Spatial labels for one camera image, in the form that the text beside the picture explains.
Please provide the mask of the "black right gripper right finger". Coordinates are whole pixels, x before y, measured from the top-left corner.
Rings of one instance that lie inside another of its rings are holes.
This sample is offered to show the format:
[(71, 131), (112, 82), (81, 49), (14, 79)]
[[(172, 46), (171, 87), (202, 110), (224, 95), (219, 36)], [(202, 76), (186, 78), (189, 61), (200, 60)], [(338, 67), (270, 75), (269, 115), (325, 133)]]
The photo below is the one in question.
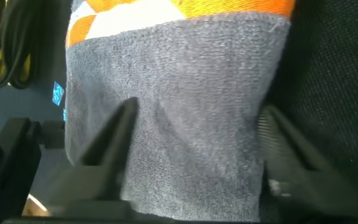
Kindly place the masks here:
[(258, 138), (282, 219), (358, 220), (356, 188), (276, 107), (261, 110)]

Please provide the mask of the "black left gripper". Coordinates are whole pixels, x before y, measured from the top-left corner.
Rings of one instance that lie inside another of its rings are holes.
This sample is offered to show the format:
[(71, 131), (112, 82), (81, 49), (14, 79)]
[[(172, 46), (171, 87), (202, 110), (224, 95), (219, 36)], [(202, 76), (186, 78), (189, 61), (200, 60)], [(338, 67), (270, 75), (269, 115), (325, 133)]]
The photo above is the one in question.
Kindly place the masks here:
[(40, 142), (46, 149), (65, 147), (65, 122), (9, 119), (0, 132), (0, 223), (22, 214), (39, 166)]

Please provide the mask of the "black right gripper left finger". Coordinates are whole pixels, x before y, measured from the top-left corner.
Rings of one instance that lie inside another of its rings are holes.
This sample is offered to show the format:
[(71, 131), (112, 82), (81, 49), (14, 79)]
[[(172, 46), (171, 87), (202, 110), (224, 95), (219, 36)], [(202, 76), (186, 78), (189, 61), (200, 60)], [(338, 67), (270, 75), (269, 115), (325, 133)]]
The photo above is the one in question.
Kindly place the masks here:
[(119, 200), (139, 112), (136, 97), (123, 101), (53, 194), (51, 204)]

